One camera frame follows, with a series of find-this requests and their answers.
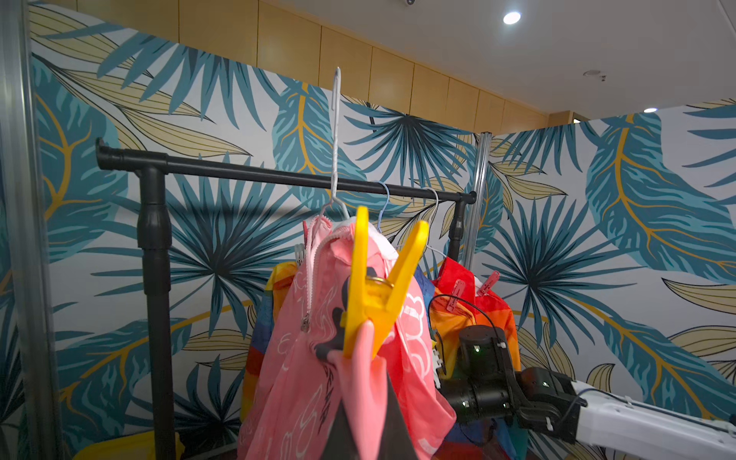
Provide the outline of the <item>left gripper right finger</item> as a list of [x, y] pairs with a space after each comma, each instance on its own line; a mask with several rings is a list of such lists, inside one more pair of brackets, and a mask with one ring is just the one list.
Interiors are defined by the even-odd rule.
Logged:
[[379, 450], [379, 460], [418, 459], [391, 379], [387, 379], [386, 415]]

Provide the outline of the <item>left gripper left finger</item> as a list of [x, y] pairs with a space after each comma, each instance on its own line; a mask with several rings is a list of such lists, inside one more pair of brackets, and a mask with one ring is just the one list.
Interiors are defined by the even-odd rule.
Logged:
[[360, 460], [343, 402], [340, 403], [321, 460]]

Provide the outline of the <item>yellow clothespin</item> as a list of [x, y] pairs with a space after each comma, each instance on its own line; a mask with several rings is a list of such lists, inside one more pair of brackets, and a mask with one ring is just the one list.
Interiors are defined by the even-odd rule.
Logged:
[[383, 346], [406, 302], [414, 272], [429, 240], [429, 224], [418, 222], [411, 231], [387, 278], [367, 273], [369, 211], [358, 208], [355, 241], [348, 292], [348, 306], [341, 319], [345, 337], [343, 356], [350, 358], [357, 345], [358, 332], [363, 323], [373, 324], [373, 350], [376, 355]]

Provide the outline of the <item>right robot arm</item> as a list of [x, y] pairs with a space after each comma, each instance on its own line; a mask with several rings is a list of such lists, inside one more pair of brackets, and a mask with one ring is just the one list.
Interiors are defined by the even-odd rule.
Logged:
[[518, 372], [500, 328], [459, 334], [461, 376], [440, 392], [460, 423], [504, 418], [569, 444], [639, 459], [732, 459], [735, 427], [613, 395], [541, 367]]

